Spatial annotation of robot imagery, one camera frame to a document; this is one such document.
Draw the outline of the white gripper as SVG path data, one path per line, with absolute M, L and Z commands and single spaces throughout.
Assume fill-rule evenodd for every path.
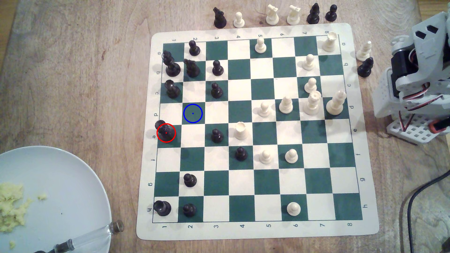
M 396 88 L 432 85 L 449 77 L 449 66 L 443 63 L 448 17 L 446 12 L 438 13 L 414 25 L 409 36 L 396 36 L 396 52 L 415 48 L 418 61 L 418 71 L 398 78 Z

